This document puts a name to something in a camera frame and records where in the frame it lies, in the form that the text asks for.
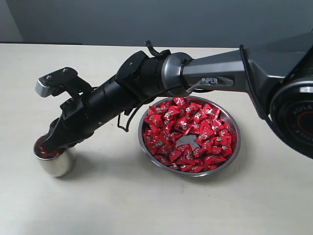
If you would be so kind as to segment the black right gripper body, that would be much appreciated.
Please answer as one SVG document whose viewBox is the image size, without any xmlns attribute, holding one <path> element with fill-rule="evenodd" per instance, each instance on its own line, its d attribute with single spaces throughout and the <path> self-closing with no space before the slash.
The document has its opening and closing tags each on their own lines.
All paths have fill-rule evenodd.
<svg viewBox="0 0 313 235">
<path fill-rule="evenodd" d="M 116 80 L 111 78 L 87 95 L 66 101 L 54 128 L 70 132 L 69 147 L 90 138 L 94 131 L 119 115 L 135 107 L 145 97 L 139 78 Z"/>
</svg>

